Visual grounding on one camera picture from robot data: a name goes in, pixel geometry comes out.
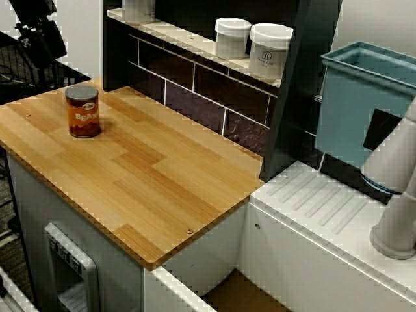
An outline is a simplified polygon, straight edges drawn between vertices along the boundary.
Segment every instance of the white lid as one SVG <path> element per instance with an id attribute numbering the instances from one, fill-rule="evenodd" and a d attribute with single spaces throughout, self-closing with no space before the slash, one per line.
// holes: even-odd
<path id="1" fill-rule="evenodd" d="M 278 24 L 255 24 L 250 32 L 250 39 L 256 44 L 276 50 L 288 50 L 293 29 Z"/>
<path id="2" fill-rule="evenodd" d="M 215 31 L 226 36 L 247 37 L 251 26 L 252 24 L 240 18 L 218 18 Z"/>

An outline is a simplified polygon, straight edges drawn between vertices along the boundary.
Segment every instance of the cardboard floor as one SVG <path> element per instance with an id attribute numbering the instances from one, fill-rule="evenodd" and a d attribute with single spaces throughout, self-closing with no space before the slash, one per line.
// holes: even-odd
<path id="1" fill-rule="evenodd" d="M 218 312 L 290 312 L 238 270 L 208 292 L 203 300 Z"/>

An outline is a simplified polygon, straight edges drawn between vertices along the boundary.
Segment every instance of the can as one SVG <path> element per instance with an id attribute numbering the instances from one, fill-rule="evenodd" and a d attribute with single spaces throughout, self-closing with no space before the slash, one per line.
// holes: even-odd
<path id="1" fill-rule="evenodd" d="M 84 84 L 65 90 L 68 108 L 68 129 L 75 138 L 92 138 L 101 131 L 99 127 L 98 90 Z"/>

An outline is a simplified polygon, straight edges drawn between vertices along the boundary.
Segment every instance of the white shelf edge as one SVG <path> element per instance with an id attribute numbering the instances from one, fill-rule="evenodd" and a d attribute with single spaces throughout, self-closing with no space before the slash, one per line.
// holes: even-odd
<path id="1" fill-rule="evenodd" d="M 271 81 L 270 79 L 265 79 L 251 74 L 248 71 L 248 64 L 250 61 L 248 56 L 243 58 L 242 60 L 226 60 L 217 57 L 215 55 L 216 43 L 198 34 L 194 34 L 193 32 L 176 27 L 172 24 L 160 21 L 158 19 L 156 19 L 156 21 L 154 21 L 153 23 L 145 25 L 131 23 L 129 21 L 123 20 L 122 11 L 119 8 L 108 10 L 107 16 L 114 20 L 120 21 L 128 26 L 136 28 L 142 31 L 143 33 L 164 40 L 165 42 L 168 42 L 170 44 L 174 44 L 177 47 L 181 47 L 187 51 L 193 52 L 201 57 L 204 57 L 205 59 L 224 65 L 227 68 L 243 73 L 270 86 L 275 86 L 277 88 L 280 87 L 281 79 Z"/>

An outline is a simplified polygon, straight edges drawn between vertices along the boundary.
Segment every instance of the tile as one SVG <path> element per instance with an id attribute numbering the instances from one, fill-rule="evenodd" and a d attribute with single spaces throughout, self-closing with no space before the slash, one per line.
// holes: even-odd
<path id="1" fill-rule="evenodd" d="M 256 78 L 247 76 L 237 70 L 229 70 L 229 76 L 232 78 L 236 78 L 239 81 L 242 81 L 244 83 L 248 83 L 250 86 L 255 86 L 256 88 L 259 88 L 263 91 L 269 92 L 273 95 L 277 95 L 279 92 L 279 88 L 276 86 L 272 86 L 268 83 L 264 83 L 260 80 L 257 80 Z"/>
<path id="2" fill-rule="evenodd" d="M 213 70 L 216 70 L 220 73 L 227 73 L 228 72 L 228 67 L 221 65 L 217 62 L 214 62 L 213 60 L 209 60 L 208 58 L 205 57 L 201 57 L 193 52 L 190 52 L 188 50 L 185 50 L 181 47 L 178 47 L 174 44 L 170 44 L 170 43 L 166 43 L 165 45 L 166 50 L 172 51 L 178 55 L 181 55 L 182 57 L 185 57 L 189 60 L 192 60 L 194 62 L 197 62 L 199 64 L 202 64 L 204 66 L 207 66 Z"/>
<path id="3" fill-rule="evenodd" d="M 138 40 L 127 36 L 127 61 L 138 64 Z"/>
<path id="4" fill-rule="evenodd" d="M 302 143 L 300 146 L 298 160 L 307 164 L 316 170 L 319 169 L 322 160 L 323 152 L 317 150 L 314 146 L 315 137 L 309 133 L 304 133 Z"/>
<path id="5" fill-rule="evenodd" d="M 227 111 L 224 136 L 246 149 L 264 157 L 270 130 L 241 115 Z"/>
<path id="6" fill-rule="evenodd" d="M 141 66 L 192 90 L 193 63 L 143 41 L 139 51 Z"/>
<path id="7" fill-rule="evenodd" d="M 225 108 L 169 82 L 166 106 L 217 133 L 222 131 Z"/>
<path id="8" fill-rule="evenodd" d="M 201 66 L 196 67 L 195 91 L 263 124 L 268 95 Z"/>
<path id="9" fill-rule="evenodd" d="M 306 129 L 305 129 L 307 132 L 313 133 L 314 135 L 317 133 L 319 114 L 320 114 L 320 102 L 311 100 L 311 112 L 309 114 L 309 119 L 307 121 Z"/>
<path id="10" fill-rule="evenodd" d="M 381 203 L 387 204 L 391 198 L 391 195 L 380 192 L 366 184 L 366 182 L 360 178 L 359 170 L 357 168 L 346 164 L 331 155 L 325 154 L 325 159 L 320 171 Z"/>
<path id="11" fill-rule="evenodd" d="M 129 86 L 163 103 L 164 80 L 132 64 L 129 64 Z"/>
<path id="12" fill-rule="evenodd" d="M 266 126 L 270 128 L 272 124 L 274 110 L 276 109 L 277 99 L 275 97 L 270 98 L 270 103 L 268 104 L 267 109 L 267 118 L 266 118 Z"/>
<path id="13" fill-rule="evenodd" d="M 130 28 L 131 29 L 129 31 L 129 34 L 131 36 L 145 40 L 147 42 L 150 42 L 151 44 L 155 44 L 156 46 L 163 47 L 164 40 L 156 38 L 152 36 L 151 34 L 146 34 L 145 32 L 142 32 L 134 27 L 130 27 Z"/>

